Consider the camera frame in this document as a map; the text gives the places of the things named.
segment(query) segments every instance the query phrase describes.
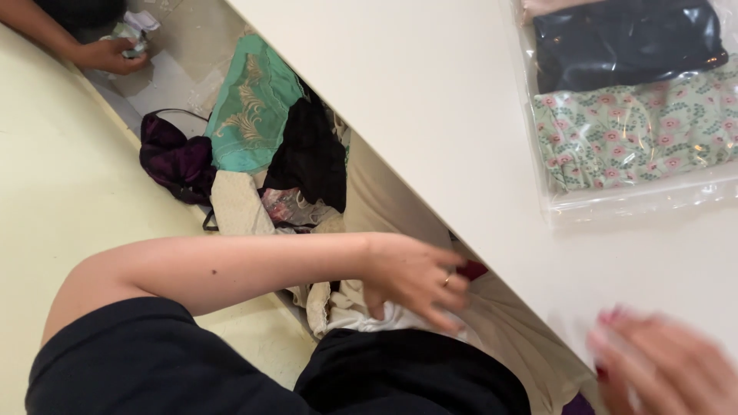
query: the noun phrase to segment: beige lace fabric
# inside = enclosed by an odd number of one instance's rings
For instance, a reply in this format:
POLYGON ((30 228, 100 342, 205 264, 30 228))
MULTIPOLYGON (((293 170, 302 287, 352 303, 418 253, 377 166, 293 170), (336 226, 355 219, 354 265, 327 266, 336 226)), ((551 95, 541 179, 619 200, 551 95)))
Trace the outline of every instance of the beige lace fabric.
POLYGON ((536 16, 603 0, 523 0, 523 24, 530 24, 536 16))

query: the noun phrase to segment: blurred hand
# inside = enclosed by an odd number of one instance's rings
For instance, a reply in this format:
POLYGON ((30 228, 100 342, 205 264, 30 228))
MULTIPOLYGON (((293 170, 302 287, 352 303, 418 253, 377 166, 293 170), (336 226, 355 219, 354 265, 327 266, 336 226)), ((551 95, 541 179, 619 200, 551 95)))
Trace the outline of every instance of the blurred hand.
POLYGON ((603 314, 600 323, 624 341, 602 330, 589 337, 612 415, 738 414, 738 374, 711 341, 662 317, 603 314))
POLYGON ((84 69, 99 69, 116 75, 128 75, 146 65, 146 53, 133 59, 122 55, 136 46, 135 39, 114 39, 96 41, 79 46, 72 56, 72 62, 84 69))
POLYGON ((384 320, 384 302, 392 301, 426 318, 443 332, 455 334, 462 329, 459 322, 448 318, 441 309, 458 311, 467 306, 469 282, 447 271, 465 264, 463 256, 409 236, 367 235, 368 259, 362 266, 360 279, 373 318, 384 320))

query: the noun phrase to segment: green floral fabric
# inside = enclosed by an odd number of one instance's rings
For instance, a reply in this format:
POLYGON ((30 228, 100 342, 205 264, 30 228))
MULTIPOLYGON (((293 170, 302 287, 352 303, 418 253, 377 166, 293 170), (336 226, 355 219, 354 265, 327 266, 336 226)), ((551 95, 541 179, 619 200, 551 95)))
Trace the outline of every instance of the green floral fabric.
POLYGON ((738 55, 667 82, 534 98, 543 160, 561 191, 637 185, 738 157, 738 55))
POLYGON ((287 114, 303 90, 296 74, 258 35, 238 40, 205 135, 219 170, 256 174, 282 143, 287 114))

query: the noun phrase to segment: black sleeve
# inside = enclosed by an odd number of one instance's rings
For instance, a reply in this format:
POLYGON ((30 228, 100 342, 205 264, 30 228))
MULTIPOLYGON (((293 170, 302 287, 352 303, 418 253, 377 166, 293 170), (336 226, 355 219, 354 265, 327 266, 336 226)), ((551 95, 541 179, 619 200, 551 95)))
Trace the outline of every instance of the black sleeve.
POLYGON ((180 304, 133 298, 56 334, 31 368, 36 414, 315 414, 201 329, 180 304))

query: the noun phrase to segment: purple fabric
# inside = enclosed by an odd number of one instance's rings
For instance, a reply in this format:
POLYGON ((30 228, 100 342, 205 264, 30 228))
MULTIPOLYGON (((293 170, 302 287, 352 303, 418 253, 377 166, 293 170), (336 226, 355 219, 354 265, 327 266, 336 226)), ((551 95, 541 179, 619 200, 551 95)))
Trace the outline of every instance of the purple fabric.
POLYGON ((582 396, 577 394, 561 412, 562 415, 595 415, 592 405, 582 396))
POLYGON ((172 123, 147 114, 141 122, 141 167, 172 196, 189 205, 210 204, 217 170, 208 137, 187 139, 172 123))

